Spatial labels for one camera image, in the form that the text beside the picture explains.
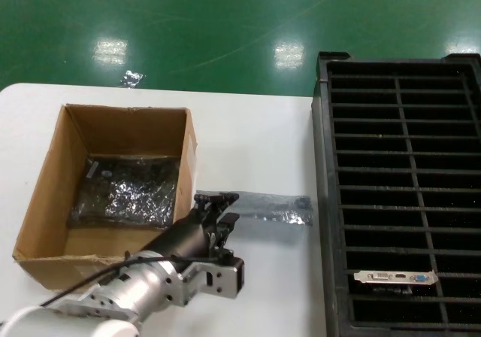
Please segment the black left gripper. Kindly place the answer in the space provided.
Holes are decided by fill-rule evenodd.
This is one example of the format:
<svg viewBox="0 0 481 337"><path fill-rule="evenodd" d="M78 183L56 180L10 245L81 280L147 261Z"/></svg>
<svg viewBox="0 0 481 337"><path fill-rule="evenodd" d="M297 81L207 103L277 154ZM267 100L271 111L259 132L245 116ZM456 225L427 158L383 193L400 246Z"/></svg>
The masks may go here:
<svg viewBox="0 0 481 337"><path fill-rule="evenodd" d="M239 199L238 193L216 195L196 193L195 204L202 211L224 211ZM240 215L225 214L208 236L209 226L203 224L206 214L193 208L186 217L176 221L169 229L158 235L141 248L161 254L164 257L207 257L209 246L222 249L233 232Z"/></svg>

